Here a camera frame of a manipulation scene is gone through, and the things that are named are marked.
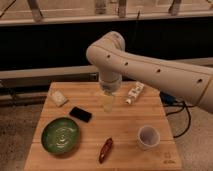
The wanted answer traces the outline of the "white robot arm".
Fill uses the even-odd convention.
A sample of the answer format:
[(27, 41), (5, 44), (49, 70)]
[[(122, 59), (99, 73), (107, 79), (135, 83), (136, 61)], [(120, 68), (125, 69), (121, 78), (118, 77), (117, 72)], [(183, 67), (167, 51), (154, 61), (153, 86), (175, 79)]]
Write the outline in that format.
[(126, 76), (213, 114), (213, 68), (128, 53), (116, 31), (92, 43), (86, 57), (98, 68), (103, 91), (115, 92)]

